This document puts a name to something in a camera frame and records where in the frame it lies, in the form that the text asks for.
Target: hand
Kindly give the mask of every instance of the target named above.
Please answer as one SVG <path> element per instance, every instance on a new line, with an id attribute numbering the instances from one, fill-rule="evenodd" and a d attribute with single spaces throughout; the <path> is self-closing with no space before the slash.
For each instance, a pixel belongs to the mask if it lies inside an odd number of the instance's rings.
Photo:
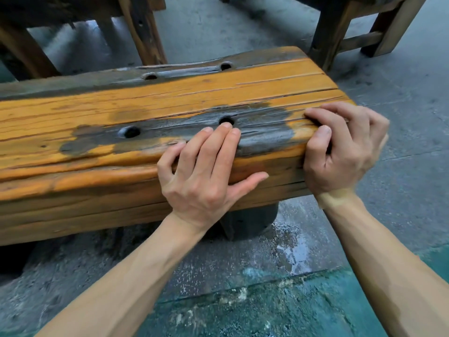
<path id="1" fill-rule="evenodd" d="M 353 188 L 373 167 L 388 140 L 389 120 L 371 109 L 345 102 L 306 109 L 322 125 L 307 143 L 305 181 L 317 196 Z M 330 154 L 326 150 L 332 142 Z"/>
<path id="2" fill-rule="evenodd" d="M 230 123 L 215 131 L 204 128 L 187 144 L 180 142 L 168 148 L 158 162 L 162 194 L 173 208 L 172 214 L 204 233 L 268 177 L 266 172 L 257 172 L 228 185 L 240 135 Z M 173 174 L 171 166 L 177 156 Z"/>

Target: skin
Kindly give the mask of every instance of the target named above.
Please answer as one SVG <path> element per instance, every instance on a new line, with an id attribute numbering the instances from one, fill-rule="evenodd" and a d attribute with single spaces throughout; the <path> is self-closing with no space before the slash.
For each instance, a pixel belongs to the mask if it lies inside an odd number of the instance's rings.
<path id="1" fill-rule="evenodd" d="M 307 109 L 306 115 L 323 124 L 307 144 L 306 184 L 386 332 L 449 336 L 449 284 L 373 218 L 354 192 L 388 139 L 388 120 L 343 102 Z M 258 172 L 228 185 L 239 139 L 240 131 L 224 123 L 170 147 L 158 162 L 158 173 L 172 213 L 36 336 L 132 336 L 182 258 L 239 198 L 268 177 Z"/>

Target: fingernail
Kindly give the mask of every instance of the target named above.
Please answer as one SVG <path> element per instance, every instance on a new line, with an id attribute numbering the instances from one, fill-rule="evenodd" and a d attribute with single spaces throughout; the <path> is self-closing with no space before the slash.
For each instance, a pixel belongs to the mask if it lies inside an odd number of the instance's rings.
<path id="1" fill-rule="evenodd" d="M 327 125 L 321 125 L 317 130 L 317 135 L 319 136 L 327 136 L 331 132 L 330 128 Z"/>

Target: dark wooden furniture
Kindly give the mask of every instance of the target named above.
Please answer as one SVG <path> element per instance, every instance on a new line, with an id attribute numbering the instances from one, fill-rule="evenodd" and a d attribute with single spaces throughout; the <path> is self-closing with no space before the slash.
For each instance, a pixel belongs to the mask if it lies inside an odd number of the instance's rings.
<path id="1" fill-rule="evenodd" d="M 96 20 L 101 28 L 113 16 L 125 17 L 143 65 L 165 64 L 153 10 L 165 0 L 0 0 L 0 59 L 17 80 L 59 75 L 26 30 Z"/>
<path id="2" fill-rule="evenodd" d="M 162 220 L 158 159 L 222 120 L 242 130 L 231 182 L 270 174 L 232 210 L 309 194 L 302 162 L 317 127 L 304 110 L 339 100 L 292 47 L 0 84 L 0 245 Z M 230 238 L 241 219 L 224 218 Z"/>
<path id="3" fill-rule="evenodd" d="M 308 55 L 323 70 L 341 52 L 362 48 L 367 56 L 390 53 L 426 0 L 297 0 L 321 12 Z M 367 34 L 345 39 L 352 19 L 379 14 Z"/>

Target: person's right arm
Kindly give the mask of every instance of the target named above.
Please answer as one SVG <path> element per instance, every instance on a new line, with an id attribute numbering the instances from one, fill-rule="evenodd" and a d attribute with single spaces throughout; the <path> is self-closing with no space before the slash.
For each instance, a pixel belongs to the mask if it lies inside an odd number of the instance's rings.
<path id="1" fill-rule="evenodd" d="M 385 331 L 393 337 L 449 336 L 449 284 L 370 215 L 354 192 L 379 158 L 388 120 L 342 102 L 308 109 L 306 115 L 323 124 L 308 142 L 307 186 Z"/>

